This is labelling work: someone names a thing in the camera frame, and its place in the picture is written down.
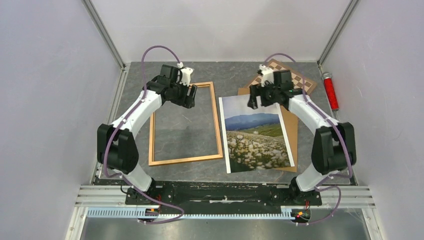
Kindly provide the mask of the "wooden picture frame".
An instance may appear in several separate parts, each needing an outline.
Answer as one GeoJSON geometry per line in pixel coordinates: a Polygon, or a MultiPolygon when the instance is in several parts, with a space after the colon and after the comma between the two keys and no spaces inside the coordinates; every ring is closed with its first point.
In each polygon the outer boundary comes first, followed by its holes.
{"type": "Polygon", "coordinates": [[[166,103],[149,124],[150,167],[221,159],[224,156],[214,84],[195,83],[194,108],[166,103]]]}

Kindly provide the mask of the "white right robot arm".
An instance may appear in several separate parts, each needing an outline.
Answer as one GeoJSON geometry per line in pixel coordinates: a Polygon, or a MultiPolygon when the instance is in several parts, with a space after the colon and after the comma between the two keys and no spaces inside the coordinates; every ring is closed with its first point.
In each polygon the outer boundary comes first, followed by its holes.
{"type": "Polygon", "coordinates": [[[273,70],[261,64],[257,73],[261,81],[249,86],[248,107],[255,110],[279,104],[313,133],[311,164],[291,181],[289,199],[302,204],[310,192],[323,191],[321,185],[328,179],[351,178],[357,160],[353,125],[329,116],[304,89],[295,88],[290,70],[273,70]]]}

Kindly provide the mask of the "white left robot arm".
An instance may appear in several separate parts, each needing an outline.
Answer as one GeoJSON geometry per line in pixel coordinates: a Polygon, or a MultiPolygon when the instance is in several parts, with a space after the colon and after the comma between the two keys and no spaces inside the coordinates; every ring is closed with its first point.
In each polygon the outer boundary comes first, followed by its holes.
{"type": "Polygon", "coordinates": [[[193,72],[193,68],[181,63],[162,65],[159,75],[146,83],[135,102],[120,117],[97,129],[96,157],[104,174],[107,176],[108,170],[112,170],[115,176],[127,180],[145,204],[156,200],[157,191],[151,187],[153,178],[139,164],[135,138],[164,103],[171,102],[186,109],[195,106],[197,87],[190,85],[193,72]]]}

